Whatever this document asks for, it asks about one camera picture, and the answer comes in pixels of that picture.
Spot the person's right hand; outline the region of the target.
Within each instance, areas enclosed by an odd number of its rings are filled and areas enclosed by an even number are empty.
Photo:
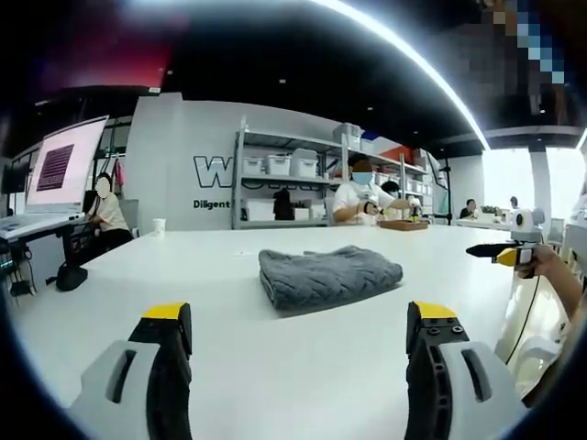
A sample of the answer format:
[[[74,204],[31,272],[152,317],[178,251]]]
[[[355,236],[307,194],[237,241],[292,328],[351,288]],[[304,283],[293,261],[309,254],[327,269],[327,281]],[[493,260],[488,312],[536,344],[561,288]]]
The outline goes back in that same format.
[[[552,247],[541,244],[534,247],[529,268],[532,269],[536,275],[548,276],[555,268],[558,261],[559,255],[557,252]]]

